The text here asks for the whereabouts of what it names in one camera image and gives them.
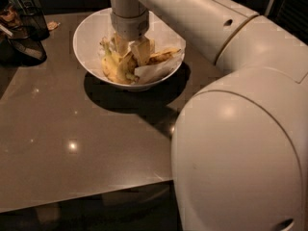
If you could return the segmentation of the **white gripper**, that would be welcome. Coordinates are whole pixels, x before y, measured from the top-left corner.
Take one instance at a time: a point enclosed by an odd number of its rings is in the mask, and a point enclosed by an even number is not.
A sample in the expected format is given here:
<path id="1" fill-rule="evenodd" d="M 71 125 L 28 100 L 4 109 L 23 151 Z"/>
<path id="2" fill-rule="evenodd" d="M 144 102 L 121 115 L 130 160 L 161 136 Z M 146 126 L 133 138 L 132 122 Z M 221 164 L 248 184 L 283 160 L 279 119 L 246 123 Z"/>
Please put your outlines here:
<path id="1" fill-rule="evenodd" d="M 128 52 L 128 41 L 135 40 L 130 48 L 138 66 L 147 65 L 150 59 L 150 39 L 144 35 L 149 29 L 149 11 L 128 18 L 111 12 L 111 21 L 116 31 L 114 33 L 116 52 L 124 56 Z"/>

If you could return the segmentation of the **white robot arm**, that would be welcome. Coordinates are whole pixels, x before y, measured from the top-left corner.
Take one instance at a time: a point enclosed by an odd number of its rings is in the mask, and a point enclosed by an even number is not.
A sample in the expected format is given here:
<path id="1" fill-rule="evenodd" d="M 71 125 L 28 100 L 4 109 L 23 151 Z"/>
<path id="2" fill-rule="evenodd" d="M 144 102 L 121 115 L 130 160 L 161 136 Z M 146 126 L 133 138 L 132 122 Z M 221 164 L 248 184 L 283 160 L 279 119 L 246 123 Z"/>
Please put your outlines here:
<path id="1" fill-rule="evenodd" d="M 304 231 L 308 50 L 231 0 L 111 0 L 115 29 L 161 18 L 223 71 L 177 118 L 172 175 L 183 231 Z"/>

